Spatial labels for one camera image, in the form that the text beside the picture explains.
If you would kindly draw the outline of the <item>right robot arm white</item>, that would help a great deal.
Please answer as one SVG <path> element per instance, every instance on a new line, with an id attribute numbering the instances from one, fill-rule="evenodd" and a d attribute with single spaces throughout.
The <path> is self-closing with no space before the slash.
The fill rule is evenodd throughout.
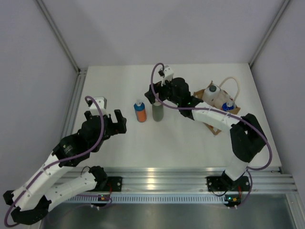
<path id="1" fill-rule="evenodd" d="M 183 78 L 151 83 L 145 97 L 151 104 L 165 100 L 174 104 L 184 117 L 211 125 L 229 135 L 233 157 L 220 177 L 220 182 L 227 190 L 233 190 L 239 184 L 254 157 L 266 146 L 267 138 L 253 114 L 234 115 L 210 106 L 202 99 L 191 95 L 189 85 Z"/>

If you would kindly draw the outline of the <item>blue orange spray bottle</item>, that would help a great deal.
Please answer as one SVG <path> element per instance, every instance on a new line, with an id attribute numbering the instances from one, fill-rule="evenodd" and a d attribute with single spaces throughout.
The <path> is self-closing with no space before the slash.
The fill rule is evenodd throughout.
<path id="1" fill-rule="evenodd" d="M 145 105 L 141 100 L 137 100 L 133 105 L 137 121 L 143 123 L 147 119 Z"/>

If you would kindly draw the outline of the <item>green bottle beige cap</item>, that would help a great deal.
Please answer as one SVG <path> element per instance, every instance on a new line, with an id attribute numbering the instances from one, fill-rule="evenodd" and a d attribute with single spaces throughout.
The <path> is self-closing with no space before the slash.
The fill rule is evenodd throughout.
<path id="1" fill-rule="evenodd" d="M 160 102 L 155 102 L 152 104 L 152 116 L 156 122 L 159 122 L 163 119 L 164 109 Z"/>

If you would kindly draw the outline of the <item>watermelon print canvas bag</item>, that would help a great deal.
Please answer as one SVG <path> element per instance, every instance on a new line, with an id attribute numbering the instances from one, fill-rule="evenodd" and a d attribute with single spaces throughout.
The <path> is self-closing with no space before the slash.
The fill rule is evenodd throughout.
<path id="1" fill-rule="evenodd" d="M 231 96 L 226 90 L 223 89 L 223 84 L 229 79 L 233 79 L 237 86 L 234 96 Z M 240 93 L 240 85 L 238 80 L 234 77 L 227 77 L 217 86 L 221 88 L 221 92 L 216 99 L 214 106 L 202 101 L 192 110 L 193 119 L 195 121 L 204 123 L 214 135 L 218 135 L 220 132 L 229 133 L 232 126 L 237 124 L 240 118 L 238 115 L 240 107 L 238 107 L 235 102 Z M 205 89 L 194 92 L 194 96 L 202 100 Z M 222 110 L 222 105 L 228 101 L 233 101 L 235 103 L 235 109 L 226 112 Z"/>

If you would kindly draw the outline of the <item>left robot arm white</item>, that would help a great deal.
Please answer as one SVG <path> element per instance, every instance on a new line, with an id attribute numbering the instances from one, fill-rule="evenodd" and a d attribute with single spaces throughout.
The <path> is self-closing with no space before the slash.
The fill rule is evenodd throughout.
<path id="1" fill-rule="evenodd" d="M 127 119 L 121 111 L 114 111 L 117 122 L 111 115 L 92 115 L 85 112 L 86 120 L 74 134 L 64 137 L 52 150 L 46 162 L 23 186 L 3 194 L 9 209 L 4 224 L 10 228 L 8 217 L 15 225 L 32 225 L 42 220 L 62 202 L 87 191 L 102 191 L 107 187 L 108 176 L 101 166 L 92 166 L 89 171 L 61 185 L 56 182 L 90 153 L 98 152 L 105 140 L 127 132 Z"/>

